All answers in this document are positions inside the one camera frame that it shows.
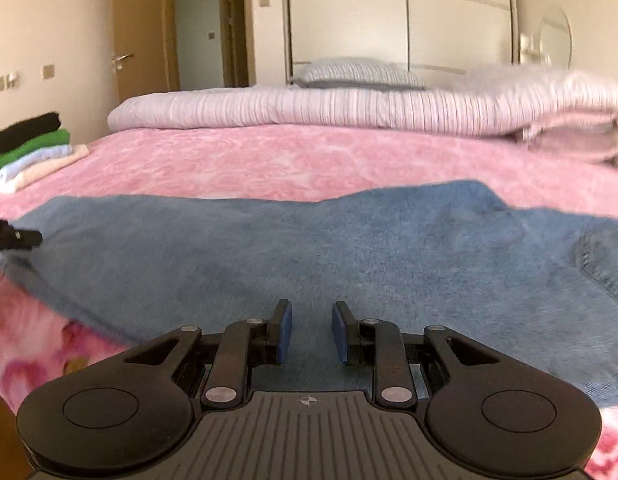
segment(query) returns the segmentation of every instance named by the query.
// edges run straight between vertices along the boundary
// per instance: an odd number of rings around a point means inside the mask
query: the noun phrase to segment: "light blue folded shirt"
[[[49,160],[50,158],[61,158],[73,153],[73,148],[70,144],[62,144],[60,146],[51,146],[50,148],[40,148],[28,155],[21,156],[18,160],[7,164],[0,170],[0,182],[8,182],[13,180],[16,175],[29,166]]]

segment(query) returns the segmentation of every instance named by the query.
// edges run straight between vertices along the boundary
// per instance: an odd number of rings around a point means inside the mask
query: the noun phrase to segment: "beige folded shirt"
[[[78,144],[73,147],[71,155],[38,162],[29,166],[26,170],[20,171],[12,180],[0,182],[0,193],[15,193],[17,190],[34,183],[36,180],[40,180],[48,174],[54,173],[54,171],[65,168],[87,155],[89,155],[87,146],[85,144]]]

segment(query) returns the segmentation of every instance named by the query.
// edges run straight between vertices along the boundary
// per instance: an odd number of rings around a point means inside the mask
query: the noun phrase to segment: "striped pillow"
[[[301,69],[291,82],[302,88],[424,90],[415,74],[367,57],[321,59]]]

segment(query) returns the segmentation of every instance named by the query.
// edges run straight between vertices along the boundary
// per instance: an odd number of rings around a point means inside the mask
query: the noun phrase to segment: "metal screw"
[[[410,400],[413,397],[411,391],[407,388],[403,388],[402,386],[391,386],[391,388],[385,388],[380,395],[383,399],[388,400],[389,402],[407,402],[407,400]]]
[[[218,386],[216,388],[211,388],[207,393],[205,393],[205,397],[209,399],[211,402],[231,402],[238,395],[233,388],[227,388],[226,386]]]

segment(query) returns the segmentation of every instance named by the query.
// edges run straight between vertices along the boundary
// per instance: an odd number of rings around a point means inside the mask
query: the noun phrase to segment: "door handle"
[[[135,54],[124,54],[124,56],[111,56],[111,60],[113,61],[113,63],[116,64],[116,70],[122,70],[124,67],[122,65],[122,62],[125,59],[130,59],[132,57],[135,57]]]

